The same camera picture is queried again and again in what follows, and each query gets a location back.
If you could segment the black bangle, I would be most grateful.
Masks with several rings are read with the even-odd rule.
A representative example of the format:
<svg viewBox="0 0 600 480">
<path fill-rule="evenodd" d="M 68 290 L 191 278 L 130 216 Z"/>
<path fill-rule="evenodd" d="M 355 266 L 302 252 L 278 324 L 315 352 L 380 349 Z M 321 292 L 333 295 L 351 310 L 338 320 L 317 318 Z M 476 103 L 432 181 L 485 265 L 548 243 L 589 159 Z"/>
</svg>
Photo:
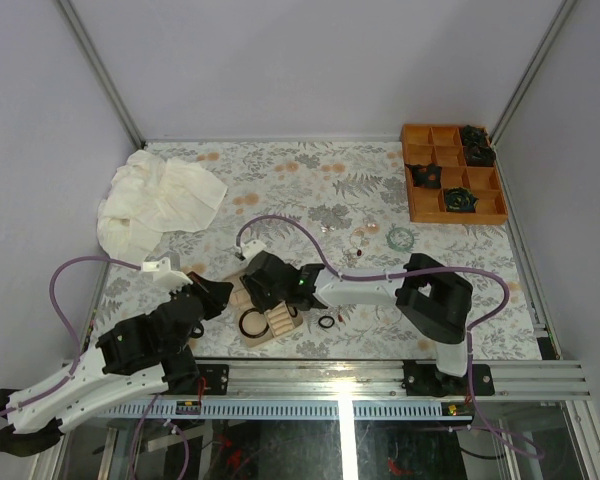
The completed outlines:
<svg viewBox="0 0 600 480">
<path fill-rule="evenodd" d="M 255 308 L 244 311 L 239 320 L 238 328 L 243 337 L 259 339 L 269 331 L 266 318 Z"/>
</svg>

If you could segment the beige jewelry box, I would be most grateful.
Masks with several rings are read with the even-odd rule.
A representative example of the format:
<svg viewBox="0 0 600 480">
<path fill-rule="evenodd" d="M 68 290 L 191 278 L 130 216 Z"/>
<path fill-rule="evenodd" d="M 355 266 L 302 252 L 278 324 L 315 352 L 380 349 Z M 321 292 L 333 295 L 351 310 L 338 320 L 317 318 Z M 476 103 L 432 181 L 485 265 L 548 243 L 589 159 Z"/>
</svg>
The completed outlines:
<svg viewBox="0 0 600 480">
<path fill-rule="evenodd" d="M 299 333 L 303 328 L 303 316 L 295 307 L 281 302 L 272 309 L 260 313 L 237 274 L 226 277 L 226 280 L 233 285 L 229 307 L 234 324 L 248 349 L 262 348 L 269 343 Z"/>
</svg>

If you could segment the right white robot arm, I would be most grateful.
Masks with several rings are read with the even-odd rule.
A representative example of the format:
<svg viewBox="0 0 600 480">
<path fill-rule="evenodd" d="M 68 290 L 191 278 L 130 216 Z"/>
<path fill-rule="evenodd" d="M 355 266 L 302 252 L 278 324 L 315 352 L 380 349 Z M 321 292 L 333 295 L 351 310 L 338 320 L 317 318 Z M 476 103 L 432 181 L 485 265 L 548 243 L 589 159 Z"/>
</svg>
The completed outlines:
<svg viewBox="0 0 600 480">
<path fill-rule="evenodd" d="M 296 268 L 262 251 L 250 260 L 240 281 L 261 313 L 282 302 L 298 311 L 395 307 L 434 343 L 438 387 L 454 395 L 471 383 L 466 320 L 473 286 L 425 254 L 413 254 L 400 270 L 338 270 L 321 263 Z"/>
</svg>

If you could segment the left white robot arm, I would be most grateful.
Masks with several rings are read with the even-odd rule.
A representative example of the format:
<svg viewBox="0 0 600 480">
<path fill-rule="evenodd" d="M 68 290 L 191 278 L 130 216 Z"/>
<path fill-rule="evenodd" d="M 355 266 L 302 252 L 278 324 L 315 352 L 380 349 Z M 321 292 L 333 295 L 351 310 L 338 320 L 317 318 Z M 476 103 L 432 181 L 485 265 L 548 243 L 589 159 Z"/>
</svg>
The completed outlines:
<svg viewBox="0 0 600 480">
<path fill-rule="evenodd" d="M 188 394 L 200 373 L 189 346 L 203 321 L 228 306 L 233 285 L 197 274 L 148 314 L 121 320 L 69 365 L 38 384 L 0 389 L 0 452 L 41 453 L 86 420 L 145 395 Z"/>
</svg>

